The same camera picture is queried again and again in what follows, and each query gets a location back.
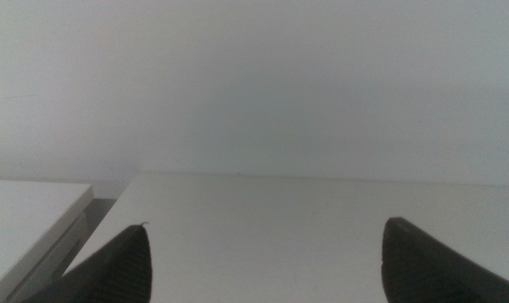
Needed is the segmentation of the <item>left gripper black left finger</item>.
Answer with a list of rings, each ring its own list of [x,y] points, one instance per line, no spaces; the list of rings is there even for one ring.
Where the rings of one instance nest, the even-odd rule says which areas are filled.
[[[149,238],[132,225],[23,303],[149,303],[151,289]]]

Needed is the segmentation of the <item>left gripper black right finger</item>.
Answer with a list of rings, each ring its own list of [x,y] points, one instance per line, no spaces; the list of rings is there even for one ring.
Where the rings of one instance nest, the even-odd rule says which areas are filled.
[[[402,217],[384,225],[381,277],[389,302],[509,303],[509,281]]]

